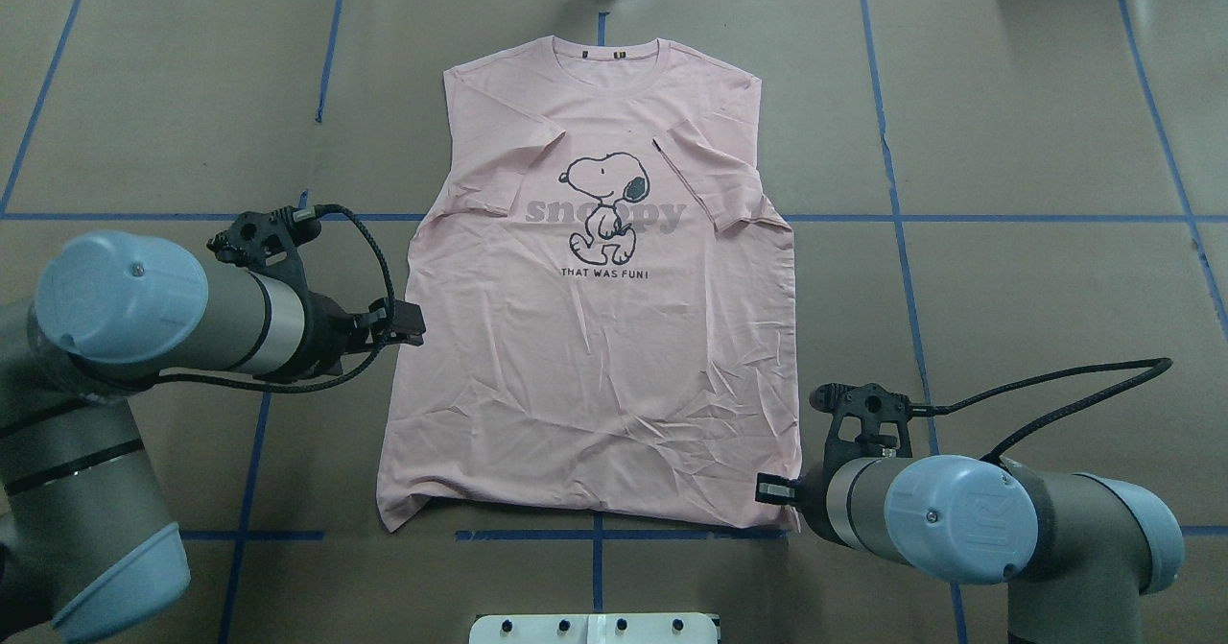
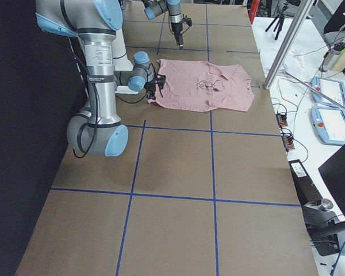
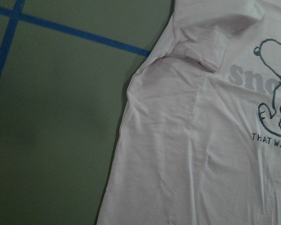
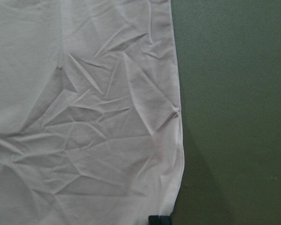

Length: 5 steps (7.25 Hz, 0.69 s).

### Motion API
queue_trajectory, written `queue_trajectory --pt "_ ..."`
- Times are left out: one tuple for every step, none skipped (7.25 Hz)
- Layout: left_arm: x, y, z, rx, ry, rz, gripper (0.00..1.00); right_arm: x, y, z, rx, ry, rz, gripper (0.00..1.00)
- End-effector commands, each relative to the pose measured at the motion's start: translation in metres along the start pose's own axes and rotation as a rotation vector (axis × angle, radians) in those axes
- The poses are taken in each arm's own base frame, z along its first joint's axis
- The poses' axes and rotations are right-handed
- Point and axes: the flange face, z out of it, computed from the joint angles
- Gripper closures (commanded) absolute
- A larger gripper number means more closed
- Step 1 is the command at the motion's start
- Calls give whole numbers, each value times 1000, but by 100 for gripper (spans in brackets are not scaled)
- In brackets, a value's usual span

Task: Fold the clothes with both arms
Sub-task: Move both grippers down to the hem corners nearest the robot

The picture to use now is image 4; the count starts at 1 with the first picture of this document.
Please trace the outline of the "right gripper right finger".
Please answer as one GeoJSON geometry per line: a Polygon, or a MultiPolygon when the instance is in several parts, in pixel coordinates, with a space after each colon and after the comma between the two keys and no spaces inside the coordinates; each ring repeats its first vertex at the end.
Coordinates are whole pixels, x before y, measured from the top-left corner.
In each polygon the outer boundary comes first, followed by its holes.
{"type": "Polygon", "coordinates": [[[171,225],[170,216],[160,216],[160,225],[171,225]]]}

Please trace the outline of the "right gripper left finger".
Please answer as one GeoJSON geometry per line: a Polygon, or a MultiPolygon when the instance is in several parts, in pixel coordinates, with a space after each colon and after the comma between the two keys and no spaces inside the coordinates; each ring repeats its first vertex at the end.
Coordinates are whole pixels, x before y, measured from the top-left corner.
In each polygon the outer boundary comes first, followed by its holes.
{"type": "Polygon", "coordinates": [[[149,225],[160,225],[160,217],[159,216],[149,216],[148,224],[149,225]]]}

